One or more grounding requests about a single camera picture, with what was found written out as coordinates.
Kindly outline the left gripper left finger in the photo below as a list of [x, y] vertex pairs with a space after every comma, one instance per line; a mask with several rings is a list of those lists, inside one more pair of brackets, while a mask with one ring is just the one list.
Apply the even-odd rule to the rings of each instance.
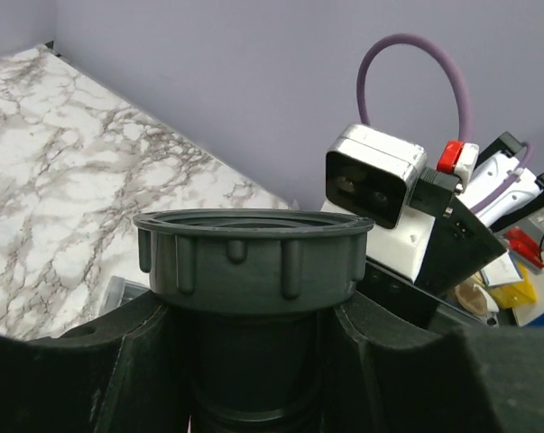
[[0, 432], [184, 432], [187, 314], [148, 292], [58, 338], [0, 336]]

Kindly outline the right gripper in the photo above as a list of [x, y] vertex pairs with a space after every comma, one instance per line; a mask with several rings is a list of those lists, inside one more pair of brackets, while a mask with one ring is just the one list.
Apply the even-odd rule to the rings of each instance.
[[456, 311], [442, 298], [504, 252], [493, 232], [456, 198], [459, 184], [452, 174], [426, 168], [403, 209], [409, 228], [417, 219], [432, 219], [416, 276], [401, 269], [409, 252], [392, 239], [398, 228], [374, 226], [368, 234], [366, 274], [358, 291], [414, 325], [428, 325], [438, 313], [472, 322], [470, 314]]

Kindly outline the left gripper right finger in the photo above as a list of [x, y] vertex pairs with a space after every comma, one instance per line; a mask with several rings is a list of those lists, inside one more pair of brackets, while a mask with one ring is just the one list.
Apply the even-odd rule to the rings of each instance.
[[328, 432], [544, 432], [544, 327], [435, 334], [358, 293], [318, 323]]

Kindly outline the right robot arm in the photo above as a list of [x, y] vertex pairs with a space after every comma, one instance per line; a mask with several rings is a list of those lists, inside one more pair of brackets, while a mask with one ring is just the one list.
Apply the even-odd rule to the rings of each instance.
[[328, 212], [370, 217], [360, 289], [419, 325], [441, 297], [503, 257], [498, 234], [544, 207], [544, 172], [511, 134], [488, 148], [452, 142], [436, 167], [425, 150], [363, 124], [326, 156]]

